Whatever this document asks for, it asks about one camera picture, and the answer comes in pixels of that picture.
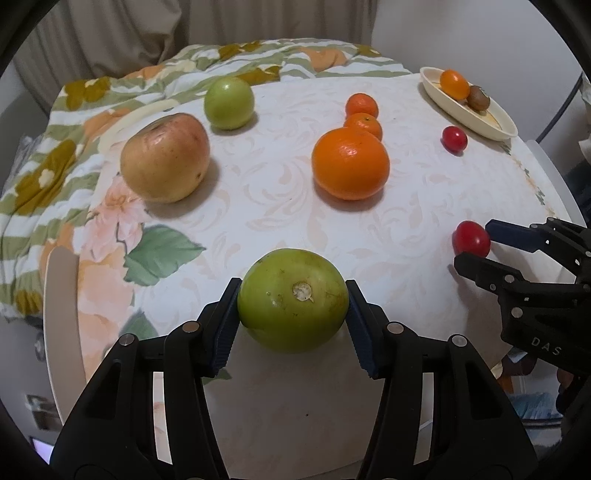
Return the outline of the small red cherry tomato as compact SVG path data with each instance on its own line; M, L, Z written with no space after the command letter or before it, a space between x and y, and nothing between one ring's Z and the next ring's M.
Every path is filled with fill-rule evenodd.
M457 126L448 126L442 132L443 146L454 154L463 153L468 145L468 136Z

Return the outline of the brown kiwi with sticker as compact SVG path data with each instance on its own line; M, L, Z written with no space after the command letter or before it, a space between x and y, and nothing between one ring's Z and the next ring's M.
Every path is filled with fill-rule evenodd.
M466 99L468 106L476 112L485 112L491 103L490 97L478 85L471 85Z

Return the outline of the large orange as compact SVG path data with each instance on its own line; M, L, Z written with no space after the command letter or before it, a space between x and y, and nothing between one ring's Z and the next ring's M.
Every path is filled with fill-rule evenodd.
M381 141L352 127L326 132L311 152L315 183L346 201L365 200L379 193L388 181L390 167Z
M463 102L470 95L468 81L455 70L445 70L440 75L441 90L456 101Z

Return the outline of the small mandarin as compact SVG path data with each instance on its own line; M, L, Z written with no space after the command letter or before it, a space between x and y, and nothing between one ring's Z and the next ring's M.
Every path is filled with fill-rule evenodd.
M377 118L379 105L376 100L365 93L355 93L346 102L346 115L367 114Z
M349 115L344 122L344 126L366 131L379 141L383 140L383 128L378 119L370 114L360 112Z

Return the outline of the large yellow-red apple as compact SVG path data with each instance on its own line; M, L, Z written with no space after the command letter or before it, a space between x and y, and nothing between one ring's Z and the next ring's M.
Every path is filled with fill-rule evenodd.
M204 126L190 114L177 113L153 121L126 142L120 172L142 200L170 204L197 189L209 162Z

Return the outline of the small green apple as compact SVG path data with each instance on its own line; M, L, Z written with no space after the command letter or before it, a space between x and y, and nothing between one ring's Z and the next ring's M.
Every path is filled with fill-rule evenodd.
M235 130L249 123L254 95L249 83L237 77L216 80L204 97L204 113L216 129Z

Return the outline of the glowing screen device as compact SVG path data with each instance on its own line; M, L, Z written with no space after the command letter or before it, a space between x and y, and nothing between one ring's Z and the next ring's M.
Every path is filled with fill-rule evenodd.
M39 440L35 437L30 438L30 443L34 451L47 463L50 463L50 458L53 452L54 446L50 443Z

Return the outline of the cream oval plate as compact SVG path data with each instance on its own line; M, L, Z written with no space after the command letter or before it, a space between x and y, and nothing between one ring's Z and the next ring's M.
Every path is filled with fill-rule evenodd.
M485 113L471 109L467 104L458 102L441 89L442 69L422 67L420 75L428 96L454 120L490 140L504 141L518 136L518 129L512 118L494 100Z

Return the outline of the striped floral quilt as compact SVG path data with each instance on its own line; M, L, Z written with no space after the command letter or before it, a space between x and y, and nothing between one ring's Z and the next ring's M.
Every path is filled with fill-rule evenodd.
M235 76L250 85L332 77L395 78L398 61L361 44L338 40L256 40L190 45L155 66L122 78L66 84L44 134L1 196L1 314L40 317L45 268L62 246L87 262L107 265L125 288L138 284L130 253L142 240L147 211L119 179L97 191L106 164L108 130L140 108L204 97L211 84Z

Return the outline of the beige curtain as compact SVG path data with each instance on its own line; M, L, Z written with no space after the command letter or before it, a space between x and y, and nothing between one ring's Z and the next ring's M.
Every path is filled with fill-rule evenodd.
M375 1L59 1L12 63L44 111L65 84L120 78L192 44L280 38L367 44Z

